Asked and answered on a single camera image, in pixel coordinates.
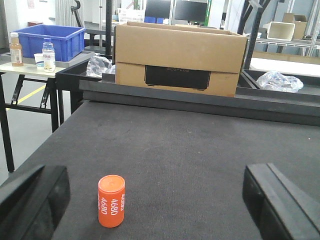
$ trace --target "dark gray table surface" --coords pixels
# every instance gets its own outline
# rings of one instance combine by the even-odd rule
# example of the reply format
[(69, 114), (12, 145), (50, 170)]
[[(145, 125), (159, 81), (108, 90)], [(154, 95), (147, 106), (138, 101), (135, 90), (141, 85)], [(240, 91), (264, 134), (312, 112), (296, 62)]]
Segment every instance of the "dark gray table surface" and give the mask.
[[(68, 168), (71, 200), (54, 240), (258, 240), (242, 200), (245, 166), (274, 163), (320, 202), (320, 127), (84, 103), (17, 170)], [(98, 222), (97, 184), (126, 180), (124, 222)]]

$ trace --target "orange cylinder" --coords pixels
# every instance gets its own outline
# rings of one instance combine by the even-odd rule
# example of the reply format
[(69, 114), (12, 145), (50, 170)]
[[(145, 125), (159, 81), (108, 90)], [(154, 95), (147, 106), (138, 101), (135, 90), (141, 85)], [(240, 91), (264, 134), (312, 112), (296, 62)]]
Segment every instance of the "orange cylinder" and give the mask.
[(106, 228), (119, 226), (125, 217), (125, 180), (108, 175), (98, 183), (98, 219)]

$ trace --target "clear plastic bag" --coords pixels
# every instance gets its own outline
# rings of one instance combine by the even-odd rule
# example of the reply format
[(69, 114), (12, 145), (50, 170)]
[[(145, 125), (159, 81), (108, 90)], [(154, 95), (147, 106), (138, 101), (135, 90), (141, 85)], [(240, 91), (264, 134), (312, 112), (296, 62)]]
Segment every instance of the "clear plastic bag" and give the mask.
[(86, 66), (86, 75), (102, 78), (102, 74), (116, 74), (116, 65), (104, 56), (92, 56)]
[(266, 90), (296, 93), (304, 87), (302, 81), (295, 76), (284, 76), (277, 71), (268, 71), (258, 78), (257, 84)]

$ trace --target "blue plastic crate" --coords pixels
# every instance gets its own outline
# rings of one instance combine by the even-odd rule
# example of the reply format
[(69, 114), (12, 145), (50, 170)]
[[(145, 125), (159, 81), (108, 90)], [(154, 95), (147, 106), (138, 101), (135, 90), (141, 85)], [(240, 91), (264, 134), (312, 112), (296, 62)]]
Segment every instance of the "blue plastic crate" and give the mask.
[(25, 58), (42, 53), (45, 38), (52, 39), (56, 61), (68, 62), (85, 49), (85, 29), (82, 27), (40, 24), (14, 32), (19, 34)]

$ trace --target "concrete floor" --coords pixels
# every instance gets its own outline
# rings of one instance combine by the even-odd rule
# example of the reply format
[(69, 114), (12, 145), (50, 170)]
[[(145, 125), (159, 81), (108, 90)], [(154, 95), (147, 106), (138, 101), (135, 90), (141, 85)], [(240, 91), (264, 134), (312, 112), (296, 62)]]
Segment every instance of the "concrete floor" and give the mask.
[[(4, 98), (6, 103), (11, 102), (11, 98), (17, 83), (18, 75), (6, 73), (2, 75)], [(19, 99), (38, 90), (44, 83), (24, 81)], [(40, 90), (34, 95), (29, 96), (21, 104), (38, 107), (44, 90)], [(63, 91), (64, 119), (70, 114), (70, 94)], [(8, 125), (10, 130), (12, 154), (15, 169), (17, 169), (51, 134), (51, 116), (49, 114), (29, 112), (22, 110), (9, 109), (7, 112)], [(2, 135), (0, 137), (0, 184), (8, 178), (6, 156)]]

